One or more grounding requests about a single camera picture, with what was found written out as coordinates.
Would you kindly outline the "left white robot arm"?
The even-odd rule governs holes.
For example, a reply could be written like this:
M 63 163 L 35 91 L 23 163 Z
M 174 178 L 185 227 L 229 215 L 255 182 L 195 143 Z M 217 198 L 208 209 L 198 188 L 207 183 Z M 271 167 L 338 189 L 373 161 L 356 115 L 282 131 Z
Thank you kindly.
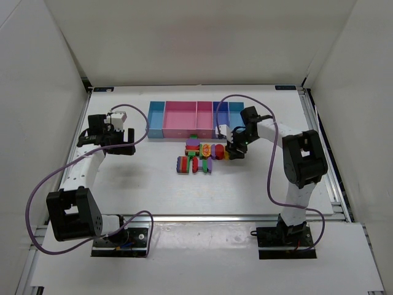
M 134 142 L 134 129 L 128 129 L 128 141 L 124 140 L 126 112 L 116 111 L 108 114 L 88 116 L 88 128 L 77 141 L 76 159 L 70 167 L 65 182 L 59 191 L 51 192 L 46 198 L 52 229 L 57 241 L 96 238 L 118 230 L 123 221 L 119 215 L 102 214 L 96 204 L 91 189 L 107 154 L 133 155 L 134 146 L 117 147 L 90 151 L 98 147 Z

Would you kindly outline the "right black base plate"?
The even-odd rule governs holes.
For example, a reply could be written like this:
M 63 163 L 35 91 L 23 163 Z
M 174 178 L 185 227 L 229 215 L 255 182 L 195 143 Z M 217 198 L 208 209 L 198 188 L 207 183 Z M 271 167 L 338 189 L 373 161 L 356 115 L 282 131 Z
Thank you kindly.
M 306 226 L 300 234 L 283 238 L 276 227 L 257 227 L 250 232 L 257 239 L 260 260 L 316 259 L 311 230 Z

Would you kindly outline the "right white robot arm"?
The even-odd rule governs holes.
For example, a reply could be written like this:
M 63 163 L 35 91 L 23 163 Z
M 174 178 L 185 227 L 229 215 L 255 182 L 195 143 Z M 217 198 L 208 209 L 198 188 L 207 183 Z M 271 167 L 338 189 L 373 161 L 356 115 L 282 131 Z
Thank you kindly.
M 242 159 L 248 145 L 258 139 L 273 144 L 267 176 L 267 196 L 282 207 L 276 227 L 264 234 L 281 245 L 299 242 L 306 236 L 306 212 L 316 185 L 327 173 L 328 166 L 319 134 L 315 130 L 295 132 L 294 129 L 276 122 L 274 114 L 261 116 L 255 107 L 240 112 L 243 126 L 231 130 L 227 138 L 227 151 L 231 160 Z M 275 200 L 271 194 L 271 177 L 277 148 L 282 149 L 283 170 L 288 180 L 285 202 Z

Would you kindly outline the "right light blue bin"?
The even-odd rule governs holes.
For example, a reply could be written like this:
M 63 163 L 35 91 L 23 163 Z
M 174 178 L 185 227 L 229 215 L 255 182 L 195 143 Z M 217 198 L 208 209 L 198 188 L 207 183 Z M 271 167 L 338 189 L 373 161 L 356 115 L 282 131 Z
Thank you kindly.
M 238 127 L 236 130 L 238 133 L 244 130 L 244 123 L 241 117 L 241 111 L 243 109 L 243 102 L 229 102 L 230 128 L 234 130 L 236 127 Z

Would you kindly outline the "white table board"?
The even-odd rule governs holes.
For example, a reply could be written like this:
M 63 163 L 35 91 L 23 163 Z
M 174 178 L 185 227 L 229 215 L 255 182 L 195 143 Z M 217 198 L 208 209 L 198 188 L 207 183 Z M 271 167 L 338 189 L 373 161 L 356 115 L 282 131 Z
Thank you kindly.
M 183 140 L 143 138 L 144 115 L 151 101 L 242 101 L 259 114 L 273 110 L 277 120 L 289 127 L 307 130 L 308 124 L 296 91 L 274 88 L 248 90 L 158 90 L 133 91 L 118 88 L 94 93 L 87 114 L 104 114 L 118 106 L 127 114 L 126 127 L 139 140 L 133 156 L 108 155 L 100 165 L 92 195 L 104 214 L 134 214 L 148 210 L 154 215 L 276 215 L 281 208 L 267 196 L 267 176 L 272 144 L 252 143 L 243 160 L 216 160 L 212 173 L 176 172 L 176 160 L 184 153 Z M 286 198 L 287 178 L 282 151 L 277 150 L 271 177 L 271 194 L 279 202 Z

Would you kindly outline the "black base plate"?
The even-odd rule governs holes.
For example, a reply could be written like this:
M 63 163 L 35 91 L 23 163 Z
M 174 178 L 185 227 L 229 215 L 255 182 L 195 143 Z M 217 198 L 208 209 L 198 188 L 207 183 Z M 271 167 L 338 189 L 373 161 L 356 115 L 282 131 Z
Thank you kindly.
M 257 239 L 260 260 L 316 259 L 311 230 L 306 226 L 300 234 L 283 238 L 276 227 L 257 227 L 250 232 Z
M 113 237 L 95 239 L 90 256 L 95 258 L 145 258 L 149 234 L 149 224 L 131 225 Z

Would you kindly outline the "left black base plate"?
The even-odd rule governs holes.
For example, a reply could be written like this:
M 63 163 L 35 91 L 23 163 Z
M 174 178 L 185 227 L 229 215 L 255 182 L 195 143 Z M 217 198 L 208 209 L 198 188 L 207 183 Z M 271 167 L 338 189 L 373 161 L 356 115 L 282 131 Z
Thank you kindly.
M 131 225 L 113 237 L 95 239 L 90 256 L 95 258 L 145 258 L 149 234 L 149 224 Z

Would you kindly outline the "green purple yellow lego stack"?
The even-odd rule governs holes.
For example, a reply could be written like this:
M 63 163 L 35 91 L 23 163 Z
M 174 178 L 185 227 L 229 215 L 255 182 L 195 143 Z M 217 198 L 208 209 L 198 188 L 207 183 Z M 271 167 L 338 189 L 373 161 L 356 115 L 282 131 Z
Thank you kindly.
M 200 153 L 199 153 L 200 159 L 208 159 L 208 158 L 215 159 L 215 157 L 216 157 L 215 144 L 210 144 L 210 143 L 200 144 Z

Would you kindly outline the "large pink bin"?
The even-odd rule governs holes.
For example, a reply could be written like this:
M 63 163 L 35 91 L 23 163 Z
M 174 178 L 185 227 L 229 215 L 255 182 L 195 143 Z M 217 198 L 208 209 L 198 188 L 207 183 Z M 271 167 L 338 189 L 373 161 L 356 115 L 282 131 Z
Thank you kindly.
M 165 138 L 188 138 L 197 129 L 196 101 L 167 101 L 163 119 Z

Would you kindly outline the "dark blue bin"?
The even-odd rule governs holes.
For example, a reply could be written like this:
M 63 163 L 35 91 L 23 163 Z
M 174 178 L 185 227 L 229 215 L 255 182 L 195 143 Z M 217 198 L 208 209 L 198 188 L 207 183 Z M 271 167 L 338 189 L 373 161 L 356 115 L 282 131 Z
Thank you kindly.
M 217 127 L 216 119 L 218 119 L 219 125 L 230 125 L 228 103 L 226 101 L 224 101 L 221 104 L 219 104 L 218 101 L 214 101 L 212 103 L 212 110 L 213 110 L 213 118 L 212 118 L 212 121 L 213 121 L 213 138 L 217 138 L 217 135 L 216 135 L 216 127 Z

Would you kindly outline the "light blue bin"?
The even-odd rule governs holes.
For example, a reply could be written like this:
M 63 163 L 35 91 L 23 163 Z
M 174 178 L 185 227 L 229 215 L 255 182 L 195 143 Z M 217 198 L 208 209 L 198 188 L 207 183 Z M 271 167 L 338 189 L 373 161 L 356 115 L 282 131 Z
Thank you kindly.
M 148 138 L 163 138 L 163 118 L 165 111 L 164 101 L 151 101 L 149 106 L 148 120 L 149 132 Z
M 238 133 L 244 130 L 244 123 L 241 117 L 241 111 L 243 109 L 243 102 L 229 102 L 230 128 L 234 130 L 236 127 L 238 127 L 236 130 Z

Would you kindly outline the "narrow pink bin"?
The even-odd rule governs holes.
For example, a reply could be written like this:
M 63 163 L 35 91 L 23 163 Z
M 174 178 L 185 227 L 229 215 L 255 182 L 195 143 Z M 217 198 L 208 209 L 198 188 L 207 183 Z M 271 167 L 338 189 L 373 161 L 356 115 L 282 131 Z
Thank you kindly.
M 198 101 L 196 111 L 197 135 L 200 138 L 212 138 L 212 101 Z

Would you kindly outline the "red flower lego brick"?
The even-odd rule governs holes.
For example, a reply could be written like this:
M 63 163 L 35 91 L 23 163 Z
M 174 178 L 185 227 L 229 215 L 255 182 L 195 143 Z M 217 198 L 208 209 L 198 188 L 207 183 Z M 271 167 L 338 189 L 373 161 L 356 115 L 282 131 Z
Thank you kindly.
M 217 160 L 222 160 L 225 158 L 225 148 L 222 144 L 216 144 L 214 148 L 215 158 Z

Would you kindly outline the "left light blue bin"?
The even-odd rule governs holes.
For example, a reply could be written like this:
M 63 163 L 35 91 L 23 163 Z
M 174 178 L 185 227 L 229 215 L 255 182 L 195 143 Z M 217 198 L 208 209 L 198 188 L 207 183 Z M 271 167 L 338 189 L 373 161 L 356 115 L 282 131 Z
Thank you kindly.
M 165 111 L 164 101 L 151 101 L 149 106 L 148 120 L 149 132 L 148 138 L 163 138 L 163 118 Z

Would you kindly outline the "striped purple red lego stack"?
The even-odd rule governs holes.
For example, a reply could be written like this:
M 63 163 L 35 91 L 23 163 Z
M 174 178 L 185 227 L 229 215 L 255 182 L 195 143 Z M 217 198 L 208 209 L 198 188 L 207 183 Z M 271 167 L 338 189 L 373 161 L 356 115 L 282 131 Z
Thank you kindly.
M 179 156 L 176 161 L 176 172 L 179 174 L 189 174 L 190 171 L 190 157 Z

